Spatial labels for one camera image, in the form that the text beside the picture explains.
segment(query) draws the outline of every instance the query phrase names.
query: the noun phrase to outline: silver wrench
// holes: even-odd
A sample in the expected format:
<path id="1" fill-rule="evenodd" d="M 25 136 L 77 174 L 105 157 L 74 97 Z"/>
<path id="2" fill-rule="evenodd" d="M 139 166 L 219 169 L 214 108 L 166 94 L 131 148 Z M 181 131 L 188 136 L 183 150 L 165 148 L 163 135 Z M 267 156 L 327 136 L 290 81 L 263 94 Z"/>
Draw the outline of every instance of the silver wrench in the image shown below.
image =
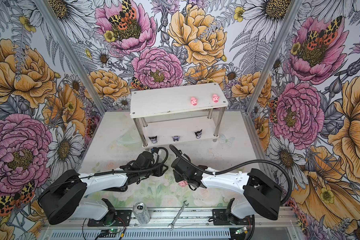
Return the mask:
<path id="1" fill-rule="evenodd" d="M 170 227 L 169 230 L 173 230 L 173 225 L 175 224 L 175 222 L 178 220 L 178 218 L 180 217 L 180 214 L 183 212 L 184 208 L 186 208 L 189 204 L 185 204 L 187 201 L 183 202 L 183 206 L 181 207 L 180 211 L 177 213 L 175 219 L 172 221 L 172 223 L 170 223 L 168 225 L 168 227 Z"/>

